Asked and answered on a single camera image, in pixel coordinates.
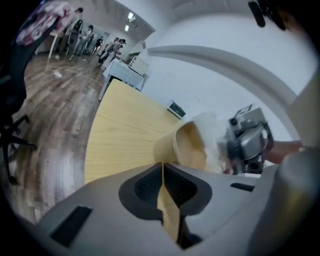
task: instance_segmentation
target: ceiling light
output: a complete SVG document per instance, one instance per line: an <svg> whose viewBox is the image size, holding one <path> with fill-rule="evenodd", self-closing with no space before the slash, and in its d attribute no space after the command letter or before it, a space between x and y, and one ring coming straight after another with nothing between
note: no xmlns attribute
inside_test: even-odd
<svg viewBox="0 0 320 256"><path fill-rule="evenodd" d="M131 20L134 17L134 14L132 12L129 13L128 19Z"/></svg>

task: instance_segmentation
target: wooden floor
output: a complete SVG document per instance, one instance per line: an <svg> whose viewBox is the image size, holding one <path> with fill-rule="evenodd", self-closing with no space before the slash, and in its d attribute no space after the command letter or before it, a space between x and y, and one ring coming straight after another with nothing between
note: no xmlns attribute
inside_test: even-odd
<svg viewBox="0 0 320 256"><path fill-rule="evenodd" d="M48 62L47 55L39 55L25 70L25 84L27 99L14 119L30 117L30 124L21 125L20 137L36 142L38 150L20 146L13 155L10 169L20 185L8 183L3 167L1 181L15 212L36 223L84 185L87 142L103 76L82 59Z"/></svg>

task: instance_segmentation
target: black slot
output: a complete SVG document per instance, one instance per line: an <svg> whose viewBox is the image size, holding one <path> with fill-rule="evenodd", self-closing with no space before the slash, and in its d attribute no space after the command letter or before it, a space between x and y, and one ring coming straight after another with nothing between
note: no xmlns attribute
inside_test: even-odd
<svg viewBox="0 0 320 256"><path fill-rule="evenodd" d="M68 248L91 212L92 209L86 206L77 206L50 237Z"/></svg>
<svg viewBox="0 0 320 256"><path fill-rule="evenodd" d="M242 183L232 183L230 187L238 189L238 190L244 190L248 192L252 192L255 189L255 186L242 184Z"/></svg>

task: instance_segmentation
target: black chair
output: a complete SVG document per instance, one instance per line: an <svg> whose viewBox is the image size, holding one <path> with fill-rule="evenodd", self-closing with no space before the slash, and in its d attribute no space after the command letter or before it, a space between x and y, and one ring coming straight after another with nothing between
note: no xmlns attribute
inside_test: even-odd
<svg viewBox="0 0 320 256"><path fill-rule="evenodd" d="M17 179L11 176L9 169L8 147L15 143L31 146L37 149L35 143L13 136L13 132L20 133L18 126L26 121L30 122L27 115L13 121L12 115L19 111L26 97L25 69L38 46L46 39L50 32L56 27L56 21L40 38L28 46L17 45L15 41L10 47L7 60L0 67L0 148L3 150L4 167L7 171L9 181L17 185Z"/></svg>

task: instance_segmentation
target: chair leg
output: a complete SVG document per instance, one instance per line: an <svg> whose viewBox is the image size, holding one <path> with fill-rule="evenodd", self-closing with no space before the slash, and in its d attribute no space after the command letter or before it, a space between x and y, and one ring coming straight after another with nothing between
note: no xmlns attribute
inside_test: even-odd
<svg viewBox="0 0 320 256"><path fill-rule="evenodd" d="M2 145L2 152L3 152L3 160L4 160L4 167L6 169L8 178L9 178L9 182L12 185L18 185L18 181L15 177L11 176L10 174L10 168L9 168L9 156L8 156L8 144L3 144Z"/></svg>
<svg viewBox="0 0 320 256"><path fill-rule="evenodd" d="M17 121L13 123L13 125L7 130L8 134L12 134L15 130L17 130L18 126L23 122L26 121L27 123L30 122L29 117L25 114L24 116L20 117Z"/></svg>
<svg viewBox="0 0 320 256"><path fill-rule="evenodd" d="M30 143L29 141L25 140L25 139L22 139L22 138L18 138L18 137L15 137L13 135L10 136L10 138L8 139L8 141L10 143L16 143L16 144L20 144L20 145L26 145L26 146L31 146L34 150L36 150L38 147L37 147L37 144L36 143Z"/></svg>

